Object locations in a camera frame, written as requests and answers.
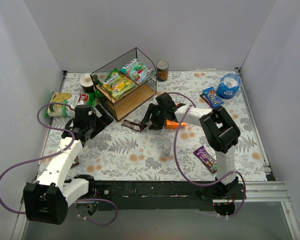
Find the brown chocolate bar wrapper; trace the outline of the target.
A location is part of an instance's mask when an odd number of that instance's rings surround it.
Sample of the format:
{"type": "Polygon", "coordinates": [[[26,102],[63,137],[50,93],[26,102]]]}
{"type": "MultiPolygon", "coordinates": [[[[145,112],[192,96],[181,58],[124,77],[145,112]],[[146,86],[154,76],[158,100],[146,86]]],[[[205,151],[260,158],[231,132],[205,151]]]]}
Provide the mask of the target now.
{"type": "Polygon", "coordinates": [[[130,130],[134,130],[136,132],[142,132],[146,127],[147,124],[140,124],[129,120],[124,120],[121,124],[122,127],[126,127],[130,130]]]}

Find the green Fox's candy bag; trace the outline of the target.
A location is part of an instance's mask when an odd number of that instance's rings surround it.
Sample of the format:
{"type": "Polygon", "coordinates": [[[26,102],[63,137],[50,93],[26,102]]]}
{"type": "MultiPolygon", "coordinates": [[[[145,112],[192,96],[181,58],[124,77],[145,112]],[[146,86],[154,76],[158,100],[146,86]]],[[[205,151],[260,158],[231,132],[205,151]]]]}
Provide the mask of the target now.
{"type": "Polygon", "coordinates": [[[116,100],[137,86],[134,81],[118,71],[117,68],[110,71],[100,85],[116,100]]]}

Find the brown purple chocolate bar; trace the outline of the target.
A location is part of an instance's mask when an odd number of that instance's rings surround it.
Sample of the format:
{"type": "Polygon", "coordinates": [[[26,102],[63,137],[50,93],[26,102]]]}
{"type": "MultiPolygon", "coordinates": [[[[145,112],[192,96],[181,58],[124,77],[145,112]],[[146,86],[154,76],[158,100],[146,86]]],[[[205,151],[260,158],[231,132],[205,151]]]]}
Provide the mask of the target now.
{"type": "Polygon", "coordinates": [[[72,163],[72,168],[75,167],[75,166],[78,166],[79,165],[79,158],[78,156],[74,159],[73,163],[72,163]]]}

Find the teal Fox's candy bag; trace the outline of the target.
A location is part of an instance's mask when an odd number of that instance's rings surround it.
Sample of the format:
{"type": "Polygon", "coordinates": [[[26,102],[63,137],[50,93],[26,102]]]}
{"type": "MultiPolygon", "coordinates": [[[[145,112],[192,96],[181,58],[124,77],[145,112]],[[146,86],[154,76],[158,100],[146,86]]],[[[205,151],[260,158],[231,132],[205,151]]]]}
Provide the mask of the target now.
{"type": "Polygon", "coordinates": [[[153,68],[148,67],[137,58],[126,63],[119,71],[138,85],[141,85],[155,75],[155,70],[153,68]]]}

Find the purple M&M's candy bag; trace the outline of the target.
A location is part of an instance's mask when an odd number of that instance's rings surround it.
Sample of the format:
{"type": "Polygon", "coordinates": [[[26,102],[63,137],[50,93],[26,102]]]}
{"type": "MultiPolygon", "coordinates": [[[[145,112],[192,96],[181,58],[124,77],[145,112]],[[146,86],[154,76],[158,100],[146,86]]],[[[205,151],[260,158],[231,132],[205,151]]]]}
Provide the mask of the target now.
{"type": "Polygon", "coordinates": [[[217,172],[217,161],[207,152],[204,146],[199,147],[193,153],[212,174],[217,172]]]}

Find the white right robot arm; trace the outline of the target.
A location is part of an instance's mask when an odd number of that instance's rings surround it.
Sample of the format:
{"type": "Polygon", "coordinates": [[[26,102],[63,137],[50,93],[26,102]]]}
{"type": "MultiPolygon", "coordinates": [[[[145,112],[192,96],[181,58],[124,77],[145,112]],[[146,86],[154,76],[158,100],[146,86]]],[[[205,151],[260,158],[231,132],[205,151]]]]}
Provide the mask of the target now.
{"type": "Polygon", "coordinates": [[[176,104],[170,93],[163,93],[156,97],[157,104],[149,104],[145,116],[140,125],[144,126],[151,122],[150,130],[161,130],[166,120],[183,122],[202,127],[210,147],[215,151],[217,172],[215,181],[211,183],[198,183],[190,180],[181,170],[177,158],[177,128],[173,141],[174,160],[180,174],[189,183],[199,187],[220,185],[225,188],[234,187],[238,184],[241,173],[235,167],[235,148],[238,144],[241,132],[223,106],[215,108],[197,108],[195,103],[186,105],[176,104]]]}

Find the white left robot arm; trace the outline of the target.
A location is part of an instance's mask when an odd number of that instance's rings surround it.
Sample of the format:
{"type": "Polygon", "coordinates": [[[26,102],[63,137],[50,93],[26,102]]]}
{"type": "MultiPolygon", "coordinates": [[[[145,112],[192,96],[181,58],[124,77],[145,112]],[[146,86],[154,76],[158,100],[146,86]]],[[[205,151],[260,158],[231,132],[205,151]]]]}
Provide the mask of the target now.
{"type": "Polygon", "coordinates": [[[74,118],[67,122],[61,135],[59,154],[51,159],[34,183],[27,183],[23,189],[27,220],[60,225],[74,202],[96,195],[91,175],[81,174],[69,183],[65,181],[85,143],[112,122],[99,104],[95,107],[81,104],[74,108],[74,118]]]}

